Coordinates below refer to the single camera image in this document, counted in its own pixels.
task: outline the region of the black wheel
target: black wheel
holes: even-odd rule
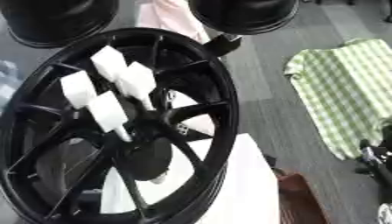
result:
[[[107,44],[128,63],[137,60],[153,69],[157,88],[150,97],[157,110],[146,111],[137,100],[122,97],[95,71],[89,58]],[[114,132],[103,133],[86,109],[69,105],[59,79],[81,69],[87,70],[99,94],[115,92],[129,117],[124,127],[131,143]],[[198,104],[172,108],[168,91],[188,95]],[[204,114],[212,118],[215,132],[203,159],[175,127]],[[237,133],[238,101],[228,71],[203,45],[173,32],[124,29],[85,38],[51,57],[14,94],[0,122],[3,195],[27,221],[193,223],[221,187]],[[193,173],[179,189],[147,204],[137,183],[168,169],[173,151],[165,144],[177,146]],[[110,167],[121,174],[135,210],[101,214],[99,200],[84,199],[85,191],[102,186]]]
[[[387,16],[387,17],[385,18],[385,22],[387,22],[387,23],[392,23],[392,16]]]

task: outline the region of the wheel rim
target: wheel rim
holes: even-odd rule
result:
[[[151,67],[156,75],[158,88],[151,94],[156,112],[142,111],[136,101],[123,99],[136,113],[132,120],[125,124],[128,131],[135,132],[136,140],[133,145],[121,143],[114,133],[103,135],[95,123],[91,122],[91,115],[86,110],[76,111],[59,98],[59,77],[79,69],[86,69],[92,74],[93,83],[100,94],[113,89],[96,74],[88,60],[106,44],[124,53],[128,63],[132,60],[142,62]],[[163,93],[168,89],[186,93],[199,104],[188,108],[170,108],[165,100],[162,100]],[[186,141],[173,131],[172,125],[205,113],[213,118],[216,128],[206,158],[199,161]],[[48,136],[34,130],[36,136],[33,138],[38,142],[34,145],[29,145],[25,140],[26,128],[31,125],[28,120],[33,120],[39,126],[47,125],[44,132],[50,130]],[[164,223],[185,207],[189,207],[211,187],[221,173],[237,131],[238,104],[227,70],[217,58],[206,52],[202,45],[168,31],[125,29],[84,39],[50,58],[16,92],[3,114],[2,124],[0,165],[3,193],[17,212],[27,220],[37,223]],[[73,200],[81,192],[80,186],[86,186],[91,176],[101,175],[111,165],[116,166],[120,173],[126,172],[129,168],[125,167],[125,161],[119,158],[125,158],[124,153],[134,153],[129,149],[143,149],[142,143],[151,141],[152,137],[156,139],[156,135],[150,135],[156,133],[155,130],[182,149],[192,161],[196,172],[186,183],[167,198],[146,206],[142,199],[138,199],[137,189],[133,186],[135,180],[131,178],[124,182],[128,183],[129,192],[136,201],[136,211],[97,214],[84,211],[78,205],[75,210]],[[81,180],[81,185],[70,185],[53,205],[45,201],[42,193],[32,186],[32,182],[40,178],[36,171],[37,159],[33,158],[39,158],[44,151],[50,151],[75,137],[83,138],[98,148],[98,156],[84,170],[86,178],[84,179],[83,175],[77,178]],[[30,153],[25,152],[26,148],[30,148]]]

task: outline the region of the white cloth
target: white cloth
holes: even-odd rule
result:
[[[136,25],[178,32],[201,44],[210,40],[203,24],[191,13],[186,0],[151,0],[142,3]]]
[[[211,140],[190,143],[204,158]],[[185,156],[173,146],[173,160],[166,180],[161,185],[138,182],[142,196],[149,204],[168,196],[192,175],[193,168]],[[135,206],[115,169],[102,188],[101,212],[122,213]],[[262,156],[256,142],[248,134],[237,136],[228,160],[227,176],[217,199],[199,220],[199,224],[238,223],[278,224],[279,202],[277,179]]]

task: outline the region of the gray carpet floor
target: gray carpet floor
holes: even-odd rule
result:
[[[121,4],[107,30],[134,25],[132,11],[137,1],[122,0]],[[377,184],[355,174],[355,163],[339,161],[328,151],[283,77],[283,68],[301,50],[332,48],[353,38],[380,38],[392,45],[392,24],[382,22],[387,10],[385,3],[369,0],[360,0],[355,6],[337,0],[325,0],[321,6],[302,3],[290,24],[245,37],[241,48],[225,58],[240,98],[241,132],[250,133],[262,151],[277,157],[279,167],[304,174],[334,224],[376,223]],[[14,42],[2,19],[0,49],[0,59],[16,62],[24,76],[58,51]],[[22,223],[2,199],[0,211],[1,224]]]

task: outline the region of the plaid fabric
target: plaid fabric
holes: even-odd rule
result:
[[[355,39],[341,48],[304,50],[284,73],[318,132],[338,158],[357,158],[360,140],[378,145],[392,116],[392,50],[380,39]]]

